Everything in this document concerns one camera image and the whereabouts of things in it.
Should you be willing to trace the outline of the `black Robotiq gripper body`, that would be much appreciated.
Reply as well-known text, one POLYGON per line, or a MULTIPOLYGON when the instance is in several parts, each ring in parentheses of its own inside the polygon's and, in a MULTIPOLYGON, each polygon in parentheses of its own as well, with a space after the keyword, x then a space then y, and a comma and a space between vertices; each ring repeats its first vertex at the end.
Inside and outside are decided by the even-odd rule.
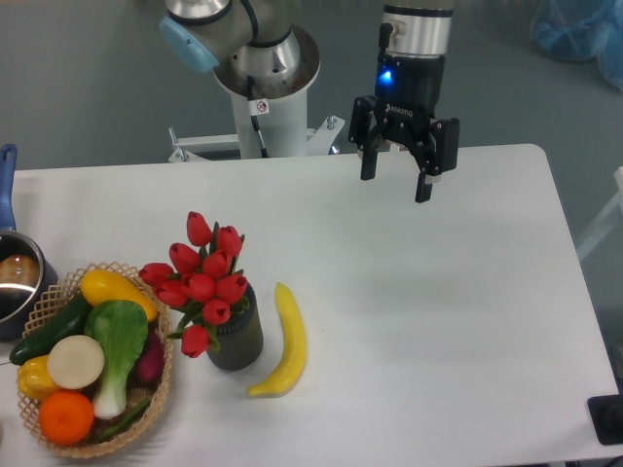
POLYGON ((389 119, 384 144, 389 141, 412 155, 421 154, 418 146, 427 139, 430 122, 436 121, 444 67, 442 55, 378 54, 373 96, 381 102, 379 112, 389 119))

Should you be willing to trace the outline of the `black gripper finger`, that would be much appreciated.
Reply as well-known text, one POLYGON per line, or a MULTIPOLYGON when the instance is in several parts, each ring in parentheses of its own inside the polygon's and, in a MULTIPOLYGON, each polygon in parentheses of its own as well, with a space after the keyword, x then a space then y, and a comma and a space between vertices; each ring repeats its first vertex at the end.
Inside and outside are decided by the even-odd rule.
POLYGON ((357 147, 361 158, 360 179, 364 181, 376 176, 378 152, 389 124, 388 117, 379 112, 380 104, 376 96, 359 96, 354 99, 351 111, 348 140, 357 147))
POLYGON ((431 121, 427 139, 418 146, 422 155, 415 201, 423 203, 431 198, 433 184, 441 175, 454 170, 458 164, 459 119, 431 121))

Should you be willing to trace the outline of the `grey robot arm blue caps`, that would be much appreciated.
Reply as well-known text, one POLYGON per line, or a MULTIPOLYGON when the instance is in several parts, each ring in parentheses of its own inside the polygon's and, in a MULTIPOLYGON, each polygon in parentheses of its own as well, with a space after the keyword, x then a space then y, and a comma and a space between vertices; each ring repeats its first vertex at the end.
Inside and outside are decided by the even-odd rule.
MULTIPOLYGON (((319 155, 329 145, 308 132, 307 92, 320 66, 315 40, 286 1, 169 1, 160 30, 191 69, 213 73, 230 95, 245 159, 319 155)), ((348 140, 360 176, 376 174, 387 143, 406 149, 419 177, 415 199, 457 165, 459 122, 434 109, 445 68, 454 5, 387 1, 378 33, 375 89, 353 102, 348 140)))

